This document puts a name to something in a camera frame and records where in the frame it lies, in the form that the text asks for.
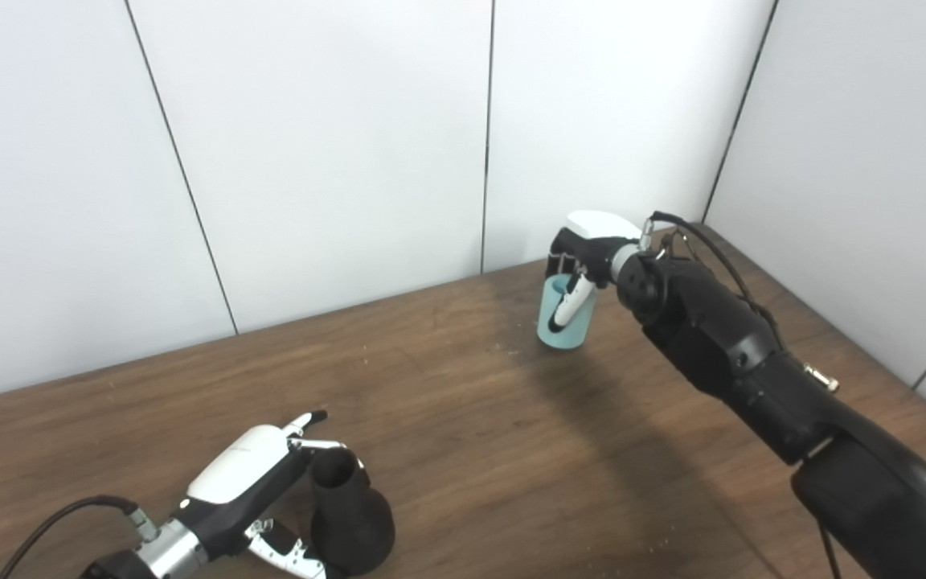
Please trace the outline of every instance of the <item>white wall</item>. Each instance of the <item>white wall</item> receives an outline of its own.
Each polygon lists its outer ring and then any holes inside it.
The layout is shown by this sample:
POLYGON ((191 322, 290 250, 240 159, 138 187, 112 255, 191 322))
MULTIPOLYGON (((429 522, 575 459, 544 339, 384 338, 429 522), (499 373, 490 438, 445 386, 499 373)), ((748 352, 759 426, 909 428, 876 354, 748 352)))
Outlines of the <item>white wall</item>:
POLYGON ((240 330, 478 273, 491 0, 135 0, 240 330))
POLYGON ((0 2, 0 391, 232 333, 122 2, 0 2))
POLYGON ((779 4, 706 223, 918 380, 926 2, 779 4))
POLYGON ((485 271, 567 213, 701 219, 772 0, 500 0, 485 271))
POLYGON ((0 3, 0 391, 230 335, 210 247, 252 330, 696 217, 770 6, 499 0, 488 139, 492 0, 132 0, 203 238, 125 3, 0 3))

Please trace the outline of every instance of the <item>black cable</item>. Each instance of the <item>black cable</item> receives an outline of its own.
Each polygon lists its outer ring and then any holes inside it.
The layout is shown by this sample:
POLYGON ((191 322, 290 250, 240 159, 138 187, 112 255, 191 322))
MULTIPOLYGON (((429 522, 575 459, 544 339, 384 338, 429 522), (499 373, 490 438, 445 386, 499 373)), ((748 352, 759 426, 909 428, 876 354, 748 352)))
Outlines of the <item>black cable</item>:
POLYGON ((748 304, 749 309, 756 312, 760 315, 761 318, 767 322, 768 326, 771 327, 771 332, 774 333, 774 338, 778 342, 778 345, 781 349, 785 349, 784 338, 781 336, 781 332, 778 330, 778 322, 774 319, 774 314, 771 313, 767 308, 763 307, 760 303, 757 303, 753 299, 752 293, 749 292, 749 286, 746 285, 745 280, 742 279, 742 274, 738 273, 738 270, 735 269, 735 264, 731 263, 731 260, 727 259, 724 252, 721 252, 720 247, 713 242, 712 239, 706 236, 701 228, 695 226, 694 224, 688 223, 688 221, 681 219, 679 216, 672 216, 670 213, 664 213, 662 211, 657 211, 653 213, 653 216, 649 218, 653 221, 662 221, 665 224, 675 224, 675 226, 680 228, 685 228, 688 232, 695 237, 699 238, 699 241, 702 241, 703 244, 710 250, 714 256, 717 257, 717 260, 720 260, 720 264, 723 265, 727 273, 731 275, 731 279, 735 280, 735 285, 738 286, 738 291, 742 293, 742 298, 745 300, 745 303, 748 304))
POLYGON ((86 499, 81 499, 80 501, 69 503, 69 505, 59 509, 58 511, 55 511, 51 517, 45 519, 44 523, 38 525, 38 528, 36 528, 34 532, 28 536, 26 541, 23 541, 21 546, 19 546, 19 549, 16 549, 16 553, 12 554, 10 560, 6 562, 5 567, 3 567, 2 571, 0 571, 0 579, 7 579, 7 577, 9 577, 12 572, 14 572, 14 569, 19 563, 19 560, 21 560, 23 556, 25 556, 27 552, 31 550, 31 547, 34 545, 37 539, 40 539, 41 535, 44 535, 45 532, 48 531, 48 528, 58 523, 60 519, 69 515, 70 513, 73 513, 74 511, 84 507, 92 506, 114 507, 124 512, 125 515, 129 515, 138 510, 138 503, 128 501, 127 499, 121 497, 111 497, 111 495, 96 495, 96 497, 88 497, 86 499))
POLYGON ((834 558, 834 546, 831 545, 831 535, 828 534, 824 524, 817 521, 820 527, 820 540, 824 543, 824 553, 827 554, 827 563, 831 565, 831 576, 834 579, 842 579, 842 572, 838 569, 838 560, 834 558))

